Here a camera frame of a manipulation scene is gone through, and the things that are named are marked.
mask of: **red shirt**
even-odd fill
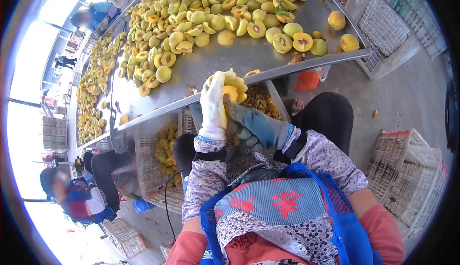
[[[401,235],[393,218],[382,205],[373,206],[359,221],[368,233],[372,249],[382,257],[383,264],[399,265],[404,262],[404,246]],[[307,265],[315,264],[279,248],[258,235],[253,237],[255,242],[249,245],[247,249],[225,247],[231,264],[250,264],[282,259],[291,259]],[[196,265],[201,261],[206,248],[207,239],[205,235],[191,231],[182,232],[171,249],[166,264]]]
[[[89,217],[88,211],[86,210],[86,201],[84,200],[73,200],[69,202],[68,210],[70,216],[77,219],[87,219]]]

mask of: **plastic bag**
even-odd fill
[[[303,91],[317,88],[319,82],[323,82],[328,77],[331,65],[321,66],[315,69],[304,70],[299,74],[295,85],[296,91]]]

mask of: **dark hair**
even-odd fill
[[[46,193],[46,199],[49,201],[51,200],[51,197],[54,196],[52,185],[54,183],[54,177],[56,176],[57,171],[58,170],[55,167],[48,167],[43,169],[43,171],[40,173],[41,187]]]

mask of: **red chinese character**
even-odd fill
[[[251,204],[254,199],[255,198],[252,197],[248,201],[244,201],[242,198],[232,197],[230,200],[230,206],[235,207],[236,209],[239,209],[243,212],[249,213],[250,210],[256,209],[254,204]]]
[[[281,180],[284,180],[284,179],[290,179],[290,178],[281,177],[281,178],[271,179],[270,181],[271,181],[271,182],[280,182]]]
[[[235,189],[233,189],[233,191],[240,191],[241,189],[243,189],[244,187],[246,187],[248,185],[249,185],[249,183],[241,184],[240,186],[238,186]]]
[[[222,209],[214,209],[214,214],[216,214],[216,222],[222,218]]]
[[[290,193],[281,191],[281,197],[279,195],[273,195],[273,199],[281,199],[281,201],[272,203],[272,205],[274,207],[281,205],[281,207],[278,208],[278,211],[282,212],[281,216],[283,218],[287,218],[287,214],[289,212],[298,210],[297,208],[293,208],[293,206],[298,204],[297,202],[295,202],[295,200],[301,196],[303,196],[302,193],[296,195],[294,190],[291,190]]]

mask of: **wrist strap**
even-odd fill
[[[214,152],[197,152],[195,153],[195,158],[193,161],[196,160],[204,160],[204,161],[220,161],[224,162],[225,158],[227,157],[227,147],[223,147],[219,151]]]
[[[291,160],[294,159],[297,154],[299,154],[299,152],[305,146],[305,143],[307,143],[307,134],[305,131],[302,131],[299,138],[291,143],[291,146],[286,150],[284,154],[281,152],[281,150],[275,151],[273,160],[283,162],[285,164],[291,164]]]

